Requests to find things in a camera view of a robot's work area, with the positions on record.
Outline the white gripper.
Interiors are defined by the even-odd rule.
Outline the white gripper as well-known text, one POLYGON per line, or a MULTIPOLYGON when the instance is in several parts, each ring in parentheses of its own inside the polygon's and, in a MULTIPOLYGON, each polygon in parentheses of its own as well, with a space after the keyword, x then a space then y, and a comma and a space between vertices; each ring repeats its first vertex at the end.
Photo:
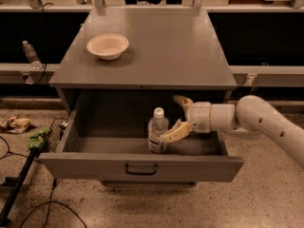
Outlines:
POLYGON ((173 96, 174 102, 181 106, 187 122, 178 119, 173 127, 160 135, 161 143, 173 143, 187 137, 192 129, 196 133, 209 133, 210 110, 209 102, 194 103, 190 98, 181 95, 173 96))

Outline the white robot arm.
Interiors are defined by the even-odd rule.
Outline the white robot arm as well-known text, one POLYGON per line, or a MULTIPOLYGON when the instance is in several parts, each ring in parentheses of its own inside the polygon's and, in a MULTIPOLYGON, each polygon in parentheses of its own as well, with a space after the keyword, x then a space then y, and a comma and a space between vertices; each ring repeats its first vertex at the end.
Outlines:
POLYGON ((236 104, 193 102, 175 95, 185 122, 177 120, 161 134, 161 143, 173 143, 191 132, 222 131, 230 135, 264 134, 277 143, 300 166, 304 166, 304 129, 292 123, 273 106, 255 95, 242 97, 236 104))

